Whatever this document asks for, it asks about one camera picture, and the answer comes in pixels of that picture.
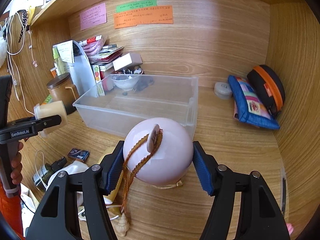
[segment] metal screw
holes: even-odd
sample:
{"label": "metal screw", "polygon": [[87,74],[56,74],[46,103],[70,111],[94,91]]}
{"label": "metal screw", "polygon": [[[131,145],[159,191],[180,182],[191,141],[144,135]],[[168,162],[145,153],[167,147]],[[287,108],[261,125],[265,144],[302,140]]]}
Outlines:
{"label": "metal screw", "polygon": [[62,177],[64,177],[66,174],[67,174],[67,173],[66,173],[65,171],[60,171],[60,172],[58,173],[58,177],[59,177],[59,178],[62,178]]}
{"label": "metal screw", "polygon": [[219,171],[226,171],[227,170],[227,166],[223,165],[223,164],[220,164],[220,165],[218,165],[218,170]]}
{"label": "metal screw", "polygon": [[253,175],[255,178],[259,178],[259,177],[260,177],[260,172],[258,172],[258,171],[253,171],[253,172],[252,172],[252,175]]}
{"label": "metal screw", "polygon": [[100,165],[99,165],[99,164],[93,165],[93,166],[91,167],[91,170],[93,170],[93,171],[98,171],[98,170],[100,170]]}

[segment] wooden desk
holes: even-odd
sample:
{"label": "wooden desk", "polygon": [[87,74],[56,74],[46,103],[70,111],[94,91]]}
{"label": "wooden desk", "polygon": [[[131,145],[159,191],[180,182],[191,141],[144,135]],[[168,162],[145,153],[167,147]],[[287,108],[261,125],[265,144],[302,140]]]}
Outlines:
{"label": "wooden desk", "polygon": [[[196,133],[206,153],[214,155],[233,171],[249,174],[258,170],[268,183],[279,203],[281,157],[271,130],[258,129],[232,118],[234,101],[219,99],[212,89],[199,87],[199,105]],[[45,161],[66,155],[71,148],[90,151],[87,164],[97,163],[107,147],[115,146],[123,138],[86,127],[77,112],[68,117],[69,124],[48,138],[30,138],[22,151],[23,183],[38,199],[43,193],[32,183],[34,156],[37,150],[45,154]],[[159,190],[137,179],[134,180],[128,199],[130,229],[119,239],[199,239],[208,218],[213,198],[202,190],[193,165],[183,178],[184,186]],[[120,188],[116,201],[122,201]],[[228,239],[236,233],[240,208],[240,193],[236,194],[235,208]],[[85,222],[81,222],[84,239],[90,239]]]}

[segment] plastic storage box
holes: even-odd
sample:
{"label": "plastic storage box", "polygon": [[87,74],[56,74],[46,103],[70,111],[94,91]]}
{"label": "plastic storage box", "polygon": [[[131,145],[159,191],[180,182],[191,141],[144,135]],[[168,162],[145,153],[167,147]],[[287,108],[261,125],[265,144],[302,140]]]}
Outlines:
{"label": "plastic storage box", "polygon": [[139,75],[134,84],[128,80],[133,89],[127,91],[115,85],[119,76],[130,75],[109,75],[73,103],[88,127],[126,137],[139,122],[166,117],[184,126],[193,138],[198,110],[197,77]]}

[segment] black chain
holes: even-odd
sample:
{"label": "black chain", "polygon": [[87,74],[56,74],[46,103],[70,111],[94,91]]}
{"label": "black chain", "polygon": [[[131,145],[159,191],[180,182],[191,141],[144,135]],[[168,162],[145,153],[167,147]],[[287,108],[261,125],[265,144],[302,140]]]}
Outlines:
{"label": "black chain", "polygon": [[21,38],[23,36],[23,29],[26,27],[27,25],[27,20],[28,20],[28,13],[26,10],[21,10],[20,12],[22,12],[22,27],[21,27],[21,33],[20,33],[20,38],[19,38],[19,43],[21,41]]}

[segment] green sticky note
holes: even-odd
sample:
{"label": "green sticky note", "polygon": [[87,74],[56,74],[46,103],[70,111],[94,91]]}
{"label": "green sticky note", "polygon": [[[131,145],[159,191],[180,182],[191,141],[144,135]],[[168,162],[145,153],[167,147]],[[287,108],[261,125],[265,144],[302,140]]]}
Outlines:
{"label": "green sticky note", "polygon": [[142,0],[136,2],[129,2],[122,5],[118,5],[116,7],[116,12],[124,12],[132,9],[143,8],[143,7],[150,7],[150,6],[157,6],[157,0]]}

